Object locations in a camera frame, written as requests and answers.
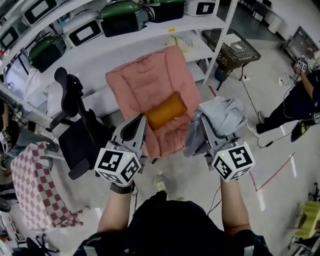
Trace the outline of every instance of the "pink chair cushion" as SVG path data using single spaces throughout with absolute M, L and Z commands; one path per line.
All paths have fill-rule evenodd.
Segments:
M 125 119 L 148 111 L 179 92 L 186 114 L 152 131 L 147 129 L 144 153 L 150 158 L 164 157 L 184 147 L 188 124 L 201 102 L 183 53 L 177 46 L 167 47 L 121 65 L 105 74 Z

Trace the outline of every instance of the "sneaker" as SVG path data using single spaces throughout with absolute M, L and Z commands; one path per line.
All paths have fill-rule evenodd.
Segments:
M 258 111 L 258 117 L 260 120 L 260 123 L 263 124 L 265 122 L 265 115 L 262 113 L 262 111 Z
M 248 120 L 248 122 L 246 122 L 246 126 L 248 127 L 248 129 L 253 132 L 253 134 L 256 137 L 260 137 L 261 135 L 257 132 L 257 126 L 250 120 Z
M 154 179 L 154 186 L 158 189 L 158 191 L 164 191 L 166 193 L 166 199 L 168 200 L 169 194 L 164 183 L 163 177 L 161 175 L 157 175 Z

